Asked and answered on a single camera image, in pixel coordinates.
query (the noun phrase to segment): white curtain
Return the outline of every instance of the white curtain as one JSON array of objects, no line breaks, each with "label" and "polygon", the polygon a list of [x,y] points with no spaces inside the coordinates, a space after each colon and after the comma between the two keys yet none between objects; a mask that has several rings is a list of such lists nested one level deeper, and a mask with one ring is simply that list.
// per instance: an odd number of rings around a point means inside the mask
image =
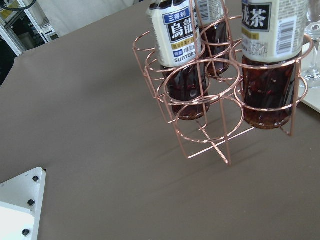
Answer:
[{"label": "white curtain", "polygon": [[59,37],[134,4],[134,0],[37,0]]}]

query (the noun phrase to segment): wine glass base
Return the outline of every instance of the wine glass base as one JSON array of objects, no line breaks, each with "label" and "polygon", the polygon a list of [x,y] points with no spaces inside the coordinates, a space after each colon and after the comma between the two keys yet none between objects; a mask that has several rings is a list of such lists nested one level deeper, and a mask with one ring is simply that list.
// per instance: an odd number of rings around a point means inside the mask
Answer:
[{"label": "wine glass base", "polygon": [[309,89],[320,88],[320,73],[303,72],[302,77],[306,80]]}]

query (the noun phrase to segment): black cable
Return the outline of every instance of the black cable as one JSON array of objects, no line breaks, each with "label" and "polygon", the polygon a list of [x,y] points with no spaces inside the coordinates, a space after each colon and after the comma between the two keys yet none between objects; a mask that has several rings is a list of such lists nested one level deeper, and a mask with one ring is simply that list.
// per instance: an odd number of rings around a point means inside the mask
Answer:
[{"label": "black cable", "polygon": [[36,3],[36,1],[37,0],[33,0],[32,3],[30,3],[30,5],[25,6],[25,7],[19,7],[19,8],[11,8],[11,7],[6,7],[6,6],[0,5],[0,9],[9,10],[9,11],[23,11],[23,10],[31,8]]}]

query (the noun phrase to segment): black bolt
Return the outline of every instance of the black bolt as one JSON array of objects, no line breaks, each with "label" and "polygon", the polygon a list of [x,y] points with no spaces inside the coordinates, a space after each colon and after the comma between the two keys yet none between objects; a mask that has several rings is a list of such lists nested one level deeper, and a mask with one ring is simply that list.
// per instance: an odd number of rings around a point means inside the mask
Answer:
[{"label": "black bolt", "polygon": [[25,237],[28,236],[29,233],[30,233],[30,230],[28,230],[28,229],[23,229],[23,231],[22,231],[22,235]]},{"label": "black bolt", "polygon": [[35,203],[36,203],[36,202],[35,202],[34,200],[32,200],[32,199],[30,199],[30,200],[28,201],[28,205],[29,205],[30,207],[33,206]]},{"label": "black bolt", "polygon": [[32,180],[35,181],[35,182],[38,182],[39,177],[38,177],[38,176],[34,176],[34,177],[32,178]]}]

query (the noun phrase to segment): bottle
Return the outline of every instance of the bottle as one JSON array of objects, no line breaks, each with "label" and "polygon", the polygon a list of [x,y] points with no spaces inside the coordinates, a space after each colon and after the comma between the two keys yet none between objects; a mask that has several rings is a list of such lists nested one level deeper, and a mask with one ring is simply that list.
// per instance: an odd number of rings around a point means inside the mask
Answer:
[{"label": "bottle", "polygon": [[[242,0],[242,63],[284,64],[301,54],[308,1]],[[243,68],[244,103],[253,108],[282,108],[293,102],[296,64],[260,70]],[[244,108],[244,120],[259,129],[285,125],[291,108]]]},{"label": "bottle", "polygon": [[[200,30],[194,7],[195,33],[193,31],[189,0],[154,0],[146,13],[153,27],[157,59],[162,69],[181,67],[197,58],[197,53],[200,54],[202,51]],[[206,92],[207,82],[203,64],[200,68],[201,85],[205,96],[208,92]],[[167,78],[171,72],[164,72],[164,77]],[[191,101],[201,96],[197,65],[186,67],[175,74],[169,80],[167,88],[169,96],[178,101]],[[183,105],[173,105],[172,111],[177,115],[183,107]],[[202,117],[204,111],[208,109],[208,104],[205,107],[203,104],[187,106],[179,114],[179,118],[195,120]]]},{"label": "bottle", "polygon": [[[200,16],[201,16],[201,21],[199,21],[199,26],[201,30],[203,30],[210,24],[224,17],[224,9],[223,9],[221,0],[196,0],[196,1],[199,8]],[[210,27],[208,30],[205,31],[205,34],[202,35],[203,40],[206,40],[206,37],[207,37],[207,41],[212,44],[221,44],[221,43],[227,42],[228,34],[227,34],[226,22],[224,21]],[[222,53],[223,51],[225,51],[227,47],[228,46],[207,46],[205,56],[208,58],[211,56],[214,57]],[[229,56],[228,54],[225,54],[220,58],[229,59]],[[228,69],[229,64],[216,61],[214,63],[214,67],[215,67],[216,73],[219,75],[224,73]],[[209,64],[208,66],[208,73],[212,76],[215,75],[215,71],[212,64]]]}]

